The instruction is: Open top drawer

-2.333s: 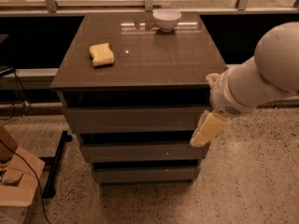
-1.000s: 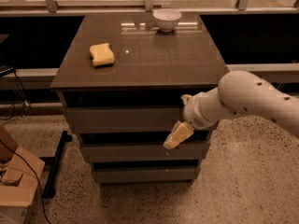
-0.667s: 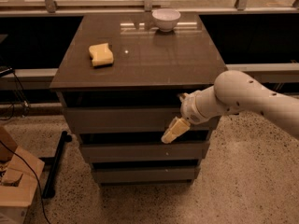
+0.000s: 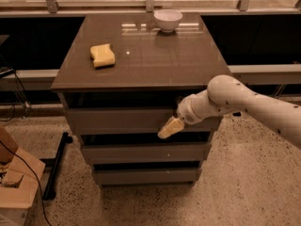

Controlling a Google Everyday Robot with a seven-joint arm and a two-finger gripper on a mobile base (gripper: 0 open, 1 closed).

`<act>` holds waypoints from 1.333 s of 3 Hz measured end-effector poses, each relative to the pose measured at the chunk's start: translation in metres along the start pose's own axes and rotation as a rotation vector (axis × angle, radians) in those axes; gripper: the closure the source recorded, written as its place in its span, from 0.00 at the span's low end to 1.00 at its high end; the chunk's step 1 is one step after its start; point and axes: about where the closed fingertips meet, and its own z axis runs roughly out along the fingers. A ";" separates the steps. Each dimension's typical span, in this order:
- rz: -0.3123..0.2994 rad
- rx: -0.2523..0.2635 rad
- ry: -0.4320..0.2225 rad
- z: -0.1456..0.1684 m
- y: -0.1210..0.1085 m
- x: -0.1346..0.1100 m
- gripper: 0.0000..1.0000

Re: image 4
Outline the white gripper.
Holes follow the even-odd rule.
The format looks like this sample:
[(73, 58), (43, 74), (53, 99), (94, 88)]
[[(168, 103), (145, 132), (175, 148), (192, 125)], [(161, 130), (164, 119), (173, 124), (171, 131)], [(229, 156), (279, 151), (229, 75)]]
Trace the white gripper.
[(179, 133), (184, 128), (184, 124), (193, 125), (203, 121), (203, 118), (198, 117), (193, 110), (192, 104), (194, 99), (196, 99), (196, 95), (192, 94), (184, 97), (178, 103), (178, 118), (171, 117), (166, 122), (166, 124), (158, 132), (159, 138), (166, 139), (176, 133)]

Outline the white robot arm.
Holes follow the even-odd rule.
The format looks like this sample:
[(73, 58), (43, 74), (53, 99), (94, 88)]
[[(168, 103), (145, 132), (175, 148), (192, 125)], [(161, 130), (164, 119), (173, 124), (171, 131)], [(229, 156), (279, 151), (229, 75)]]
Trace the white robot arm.
[(259, 94), (229, 75), (218, 75), (207, 88), (184, 97), (172, 116), (158, 132), (165, 139), (209, 117), (244, 111), (281, 137), (301, 148), (301, 106)]

